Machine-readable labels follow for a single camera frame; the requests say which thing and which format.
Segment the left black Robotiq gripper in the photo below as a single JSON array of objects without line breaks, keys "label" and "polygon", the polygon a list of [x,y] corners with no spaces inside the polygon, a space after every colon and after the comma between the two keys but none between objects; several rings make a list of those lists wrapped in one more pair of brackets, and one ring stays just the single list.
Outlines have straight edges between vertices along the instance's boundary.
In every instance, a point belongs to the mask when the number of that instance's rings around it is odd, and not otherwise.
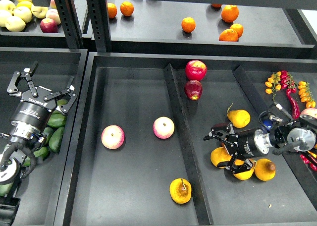
[{"label": "left black Robotiq gripper", "polygon": [[[15,71],[7,88],[10,96],[20,98],[13,116],[11,124],[18,128],[27,125],[33,129],[33,132],[43,132],[53,111],[67,114],[77,99],[74,92],[75,87],[72,85],[74,77],[71,77],[66,87],[60,91],[52,90],[37,86],[35,87],[32,76],[38,68],[38,61],[34,61],[30,68],[23,71]],[[29,90],[21,92],[18,90],[20,80],[25,80]],[[67,100],[66,104],[58,104],[59,100]]]}]

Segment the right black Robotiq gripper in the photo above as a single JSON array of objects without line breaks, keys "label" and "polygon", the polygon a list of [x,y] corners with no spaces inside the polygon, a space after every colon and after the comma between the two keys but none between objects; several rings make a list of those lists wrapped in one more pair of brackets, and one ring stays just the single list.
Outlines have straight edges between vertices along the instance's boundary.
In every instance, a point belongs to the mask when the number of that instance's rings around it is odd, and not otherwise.
[{"label": "right black Robotiq gripper", "polygon": [[261,157],[262,152],[255,144],[255,130],[245,130],[235,133],[233,123],[218,123],[211,127],[204,141],[216,139],[227,147],[228,157],[221,160],[218,168],[231,170],[233,174],[243,173],[255,169],[256,163],[249,158]]}]

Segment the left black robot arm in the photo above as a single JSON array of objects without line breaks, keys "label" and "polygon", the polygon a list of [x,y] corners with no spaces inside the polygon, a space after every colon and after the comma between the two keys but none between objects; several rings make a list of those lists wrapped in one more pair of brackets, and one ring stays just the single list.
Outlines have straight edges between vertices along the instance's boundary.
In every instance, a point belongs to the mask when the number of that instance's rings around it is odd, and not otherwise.
[{"label": "left black robot arm", "polygon": [[63,132],[66,115],[77,99],[71,81],[57,92],[36,86],[32,76],[37,67],[35,61],[30,68],[15,71],[7,88],[7,93],[20,102],[10,119],[11,132],[0,135],[7,140],[0,155],[2,226],[13,224],[20,205],[20,199],[14,196],[18,187],[45,158],[40,151],[53,140],[53,135]]}]

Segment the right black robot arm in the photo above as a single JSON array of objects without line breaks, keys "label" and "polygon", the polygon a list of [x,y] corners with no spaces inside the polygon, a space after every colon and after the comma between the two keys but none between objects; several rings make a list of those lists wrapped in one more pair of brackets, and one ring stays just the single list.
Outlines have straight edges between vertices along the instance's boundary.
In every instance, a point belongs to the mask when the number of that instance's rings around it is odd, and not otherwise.
[{"label": "right black robot arm", "polygon": [[270,111],[259,115],[260,127],[235,132],[233,123],[219,123],[211,127],[204,140],[216,139],[224,144],[230,159],[220,162],[216,167],[224,167],[232,173],[242,173],[251,170],[255,163],[251,159],[264,157],[270,151],[280,155],[290,150],[307,152],[317,143],[317,119],[310,115],[301,115],[297,119],[274,102],[284,116],[278,117]]}]

